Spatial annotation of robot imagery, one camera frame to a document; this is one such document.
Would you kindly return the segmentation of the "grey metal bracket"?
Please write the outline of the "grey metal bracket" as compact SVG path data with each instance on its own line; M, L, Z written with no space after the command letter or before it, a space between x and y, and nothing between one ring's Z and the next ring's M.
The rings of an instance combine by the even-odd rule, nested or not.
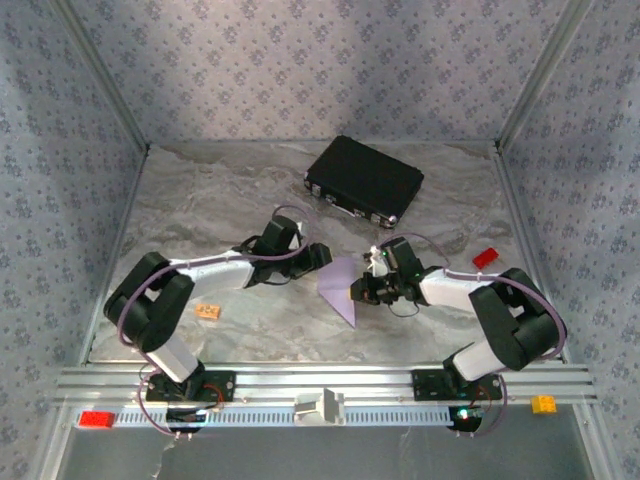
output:
M323 388L321 391L298 396L294 402L294 424L302 427L345 425L344 395Z

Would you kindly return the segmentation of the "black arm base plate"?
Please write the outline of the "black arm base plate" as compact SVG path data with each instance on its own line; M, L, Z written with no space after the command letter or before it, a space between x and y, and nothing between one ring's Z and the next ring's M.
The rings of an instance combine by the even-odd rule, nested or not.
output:
M468 381L444 369L411 371L413 396L416 401L501 400L503 390L496 374Z
M146 387L145 400L151 402L231 402L234 398L236 373L234 371L203 371L184 382L175 382L168 375L152 375Z

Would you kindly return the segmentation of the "small red toy brick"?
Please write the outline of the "small red toy brick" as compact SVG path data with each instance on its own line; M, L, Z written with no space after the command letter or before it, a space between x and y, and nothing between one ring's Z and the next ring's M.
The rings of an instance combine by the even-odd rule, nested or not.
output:
M473 258L472 263L479 271L482 271L494 264L498 259L499 252L493 247L489 247L477 254Z

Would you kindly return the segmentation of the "black hard case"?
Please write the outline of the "black hard case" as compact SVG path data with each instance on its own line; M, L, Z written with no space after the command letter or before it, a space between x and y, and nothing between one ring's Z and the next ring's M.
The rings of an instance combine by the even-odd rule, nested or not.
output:
M304 173L313 196L384 229L397 226L423 180L420 169L344 135Z

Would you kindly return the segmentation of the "aluminium table side rail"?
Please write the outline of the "aluminium table side rail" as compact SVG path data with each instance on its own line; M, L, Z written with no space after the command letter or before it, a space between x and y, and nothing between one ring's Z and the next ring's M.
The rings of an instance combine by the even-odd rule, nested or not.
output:
M539 260L539 235L529 225L527 202L519 193L509 165L504 159L503 148L499 140L491 142L491 154L495 165L499 185L505 197L510 220L514 228L515 242L523 261L523 269L529 274L534 284L546 297L552 307L557 308L550 288L548 268Z
M109 290L109 285L118 262L121 247L124 242L124 236L126 233L127 224L131 216L131 211L133 208L137 190L139 188L140 180L144 171L144 166L149 156L150 147L151 147L150 144L145 145L145 148L142 154L142 159L140 161L139 167L137 168L132 186L129 189L128 195L126 197L124 212L121 220L118 223L118 230L116 232L115 240L111 245L108 262L106 265L106 273L102 281L102 284L98 290L98 296L96 297L96 301L94 302L94 306L91 311L91 315L89 317L88 327L86 329L86 332L83 338L83 342L79 351L78 358L75 362L76 366L82 367L89 362L91 347L95 337L95 328L96 328L96 325L99 323L100 319L103 317L103 313L102 313L103 303L106 300L107 293Z

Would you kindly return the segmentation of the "purple paper sheet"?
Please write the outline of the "purple paper sheet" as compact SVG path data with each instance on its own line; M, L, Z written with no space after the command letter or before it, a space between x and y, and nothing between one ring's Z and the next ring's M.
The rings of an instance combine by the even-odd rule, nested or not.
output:
M317 292L353 329L356 328L356 307L350 290L357 279L357 263L352 257L336 257L318 271Z

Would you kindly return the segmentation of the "large red toy brick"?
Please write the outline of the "large red toy brick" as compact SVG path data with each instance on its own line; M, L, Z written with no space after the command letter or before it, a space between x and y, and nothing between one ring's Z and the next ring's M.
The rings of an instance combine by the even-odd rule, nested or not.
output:
M114 412L85 410L80 414L78 426L88 429L111 429L115 420Z

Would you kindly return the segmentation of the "aluminium frame leg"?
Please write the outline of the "aluminium frame leg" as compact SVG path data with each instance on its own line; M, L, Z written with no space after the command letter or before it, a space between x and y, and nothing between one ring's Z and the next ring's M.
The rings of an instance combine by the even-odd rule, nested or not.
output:
M76 406L59 406L53 419L49 422L47 435L44 438L41 459L35 480L57 480L65 457L67 444L72 431L77 425L79 408Z
M601 428L590 404L574 404L573 411L594 480L610 480L610 468Z

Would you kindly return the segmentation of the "aluminium frame post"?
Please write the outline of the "aluminium frame post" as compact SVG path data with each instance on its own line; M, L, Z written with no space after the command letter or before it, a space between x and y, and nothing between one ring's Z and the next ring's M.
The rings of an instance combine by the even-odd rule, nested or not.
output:
M92 79L104 96L106 104L115 115L124 134L138 151L146 153L148 143L70 0L47 0L47 2L88 68Z
M499 136L496 150L503 154L513 144L526 124L533 108L549 83L553 73L576 36L581 23L596 0L566 0L564 9L551 30L544 48L526 79L523 89L511 108Z

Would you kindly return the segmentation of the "aluminium mounting rail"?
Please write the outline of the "aluminium mounting rail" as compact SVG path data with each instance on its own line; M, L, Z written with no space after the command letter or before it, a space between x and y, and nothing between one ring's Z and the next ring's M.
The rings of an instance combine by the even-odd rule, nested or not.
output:
M233 371L235 406L287 406L296 397L324 388L344 395L348 406L410 404L411 372L431 364L239 363L209 364L212 371ZM140 376L150 369L135 363L97 363L62 370L53 398L76 405L131 405ZM584 365L559 361L534 363L502 374L511 404L527 404L538 395L559 404L594 404L598 396Z

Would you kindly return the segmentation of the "black controller board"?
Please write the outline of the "black controller board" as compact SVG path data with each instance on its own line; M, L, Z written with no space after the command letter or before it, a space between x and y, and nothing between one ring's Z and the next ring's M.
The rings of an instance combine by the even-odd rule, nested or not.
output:
M204 409L168 408L165 422L172 433L192 434L200 431L207 420Z
M451 424L448 429L460 433L475 433L483 420L484 410L477 406L456 406L449 408Z

